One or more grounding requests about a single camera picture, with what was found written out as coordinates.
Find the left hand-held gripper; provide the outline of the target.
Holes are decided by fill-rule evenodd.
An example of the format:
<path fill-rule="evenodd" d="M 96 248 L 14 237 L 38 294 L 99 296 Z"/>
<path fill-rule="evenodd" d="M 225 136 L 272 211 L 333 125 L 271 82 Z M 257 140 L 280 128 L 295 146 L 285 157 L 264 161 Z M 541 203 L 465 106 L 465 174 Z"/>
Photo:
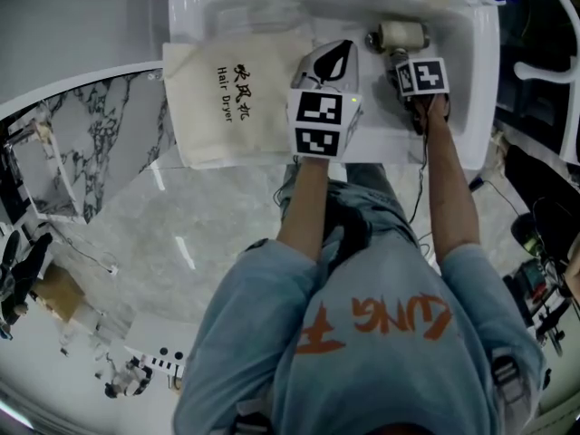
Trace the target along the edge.
<path fill-rule="evenodd" d="M 292 153 L 340 159 L 362 114 L 358 48 L 339 40 L 315 48 L 299 63 L 287 96 Z"/>

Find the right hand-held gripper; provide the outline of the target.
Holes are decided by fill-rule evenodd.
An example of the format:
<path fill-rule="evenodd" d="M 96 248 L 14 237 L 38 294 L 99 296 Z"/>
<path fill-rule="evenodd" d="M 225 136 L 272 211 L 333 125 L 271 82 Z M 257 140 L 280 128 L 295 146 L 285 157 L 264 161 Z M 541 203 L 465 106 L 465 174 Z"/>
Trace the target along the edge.
<path fill-rule="evenodd" d="M 434 98 L 446 101 L 444 119 L 450 116 L 450 86 L 444 60 L 440 57 L 410 58 L 409 53 L 395 49 L 389 57 L 388 80 L 397 100 L 411 116 L 411 125 L 418 135 L 427 133 L 427 116 Z"/>

